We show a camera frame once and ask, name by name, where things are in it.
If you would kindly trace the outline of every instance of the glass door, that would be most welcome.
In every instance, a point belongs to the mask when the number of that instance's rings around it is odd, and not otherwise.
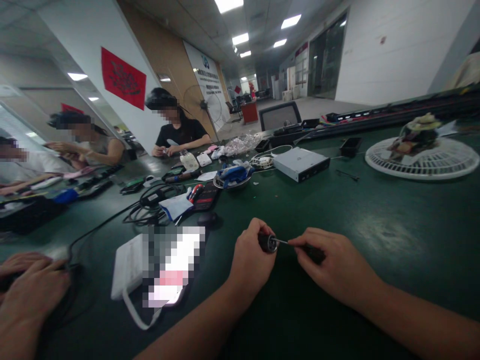
[[[309,96],[335,99],[346,24],[347,14],[311,42],[310,64],[312,66],[308,81]]]

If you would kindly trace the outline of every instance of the red paper cutting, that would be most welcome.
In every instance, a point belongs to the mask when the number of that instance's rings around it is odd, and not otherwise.
[[[143,110],[147,75],[101,48],[101,71],[105,89]]]
[[[62,110],[63,112],[65,112],[65,111],[73,111],[73,112],[76,112],[76,113],[84,114],[84,112],[83,112],[82,110],[77,109],[76,107],[73,107],[73,106],[64,104],[64,103],[61,104],[61,110]]]

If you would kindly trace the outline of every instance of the clear plastic bag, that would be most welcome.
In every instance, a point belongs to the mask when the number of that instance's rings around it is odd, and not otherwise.
[[[262,136],[255,134],[253,131],[242,136],[234,137],[225,145],[224,155],[228,157],[244,154],[249,152],[260,143]]]

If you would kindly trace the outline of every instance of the black office chair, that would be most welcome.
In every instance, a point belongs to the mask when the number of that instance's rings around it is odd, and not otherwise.
[[[261,130],[278,129],[302,122],[299,108],[295,101],[286,102],[277,106],[260,110]]]
[[[227,101],[226,105],[228,106],[228,110],[230,111],[230,115],[233,115],[233,114],[239,114],[240,115],[240,118],[233,120],[232,123],[238,123],[240,120],[242,120],[244,118],[244,114],[242,113],[242,107],[240,105],[234,107],[230,103],[230,101]]]

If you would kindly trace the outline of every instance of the white bottle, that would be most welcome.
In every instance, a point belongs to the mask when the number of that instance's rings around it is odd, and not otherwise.
[[[195,156],[187,150],[180,151],[180,162],[185,167],[187,173],[194,172],[200,167]]]

